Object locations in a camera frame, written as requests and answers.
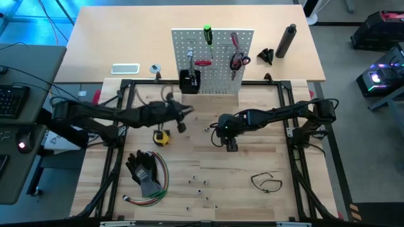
pegboard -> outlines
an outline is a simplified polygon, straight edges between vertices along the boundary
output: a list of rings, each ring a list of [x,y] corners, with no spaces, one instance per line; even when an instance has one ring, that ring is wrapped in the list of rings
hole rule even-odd
[[[211,58],[210,48],[206,43],[202,28],[171,29],[178,75],[180,70],[189,69],[187,53],[190,47],[194,50],[193,61],[212,61],[212,65],[203,68],[201,66],[194,66],[195,70],[201,71],[201,87],[199,93],[237,94],[240,90],[244,70],[246,67],[249,67],[249,64],[242,66],[237,71],[237,75],[232,81],[230,60],[235,54],[235,47],[230,37],[232,32],[235,32],[239,38],[240,51],[243,52],[244,55],[249,56],[249,50],[254,35],[253,29],[212,29],[213,59]]]

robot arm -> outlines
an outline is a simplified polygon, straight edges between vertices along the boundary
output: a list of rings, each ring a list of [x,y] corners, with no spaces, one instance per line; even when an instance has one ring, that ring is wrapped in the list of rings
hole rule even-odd
[[[313,111],[309,110],[309,104],[314,104]],[[296,146],[305,146],[309,142],[309,136],[318,127],[322,124],[330,124],[336,119],[331,100],[315,99],[269,111],[247,109],[235,115],[222,114],[215,127],[216,136],[220,138],[222,145],[226,145],[227,151],[238,151],[235,140],[238,135],[262,129],[272,122],[296,117],[304,117],[308,120],[302,127],[293,130],[294,145]]]
[[[178,124],[178,131],[183,133],[186,126],[182,120],[192,111],[192,106],[182,105],[173,99],[167,99],[166,102],[150,102],[141,107],[125,110],[66,100],[54,105],[52,119],[96,132],[104,141],[104,145],[113,146],[121,135],[120,127],[103,125],[93,119],[116,120],[133,128],[150,127],[175,120]]]

phone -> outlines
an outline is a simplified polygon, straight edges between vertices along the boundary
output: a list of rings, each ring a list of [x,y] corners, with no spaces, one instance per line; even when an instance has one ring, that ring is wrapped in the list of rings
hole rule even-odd
[[[139,64],[113,64],[111,74],[138,74]]]
[[[7,154],[0,154],[0,177],[1,173],[4,170],[4,167],[6,166],[7,161],[9,160],[9,155]]]

wooden workbench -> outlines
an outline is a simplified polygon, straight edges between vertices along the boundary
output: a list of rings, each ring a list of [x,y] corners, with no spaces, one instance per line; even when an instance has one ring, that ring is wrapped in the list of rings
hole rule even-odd
[[[276,50],[291,23],[297,34],[285,58],[275,57],[272,66],[257,58],[265,48]],[[115,63],[140,64],[139,74],[119,78],[154,77],[149,72],[153,64],[162,66],[163,78],[178,78],[171,29],[205,24],[254,29],[244,79],[270,73],[277,80],[325,80],[301,5],[89,6],[80,10],[55,82],[103,82],[114,77],[110,72]]]
[[[295,101],[310,99],[305,80],[291,82]],[[120,79],[105,79],[100,102],[114,96],[120,83]],[[136,85],[138,94],[145,102],[161,100],[161,87],[162,85],[157,84]],[[139,198],[141,192],[123,163],[116,195],[115,218],[118,215],[125,215],[125,219],[153,221],[285,221],[288,217],[297,217],[282,122],[275,122],[259,131],[248,132],[237,137],[239,152],[235,153],[226,152],[225,147],[214,147],[210,141],[211,131],[203,130],[216,122],[218,116],[223,113],[236,113],[246,108],[268,110],[279,107],[276,87],[242,86],[238,97],[181,95],[175,87],[174,98],[178,101],[182,100],[183,104],[191,104],[195,108],[195,112],[189,114],[184,121],[187,127],[186,132],[179,134],[175,122],[165,124],[164,129],[171,130],[172,140],[168,146],[161,148],[152,141],[156,126],[130,129],[124,147],[124,162],[129,153],[135,153],[138,149],[159,152],[168,164],[169,192],[160,203],[152,207],[138,207],[124,201],[123,194]],[[133,106],[138,105],[140,102],[136,98]],[[110,103],[110,106],[114,107],[116,103]],[[311,142],[321,146],[319,141]],[[87,149],[71,215],[82,211],[100,187],[106,150],[103,146]],[[313,191],[330,213],[336,215],[333,192],[322,152],[316,148],[308,148],[306,158]],[[265,194],[254,188],[250,177],[261,172],[271,172],[274,179],[283,181],[283,187],[271,194]],[[196,180],[188,184],[193,175],[196,176]],[[208,185],[203,185],[203,180],[207,180]],[[198,189],[203,191],[202,194],[197,194]],[[104,212],[109,195],[110,191],[107,191]],[[306,214],[309,214],[305,195],[302,199]]]

screwdriver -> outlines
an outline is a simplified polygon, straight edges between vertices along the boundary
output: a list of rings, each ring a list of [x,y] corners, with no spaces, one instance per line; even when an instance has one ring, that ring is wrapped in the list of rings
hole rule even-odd
[[[213,35],[212,35],[212,27],[210,25],[205,25],[203,27],[203,35],[205,36],[205,40],[209,45],[210,55],[211,55],[211,57],[213,59],[213,47],[212,47]]]

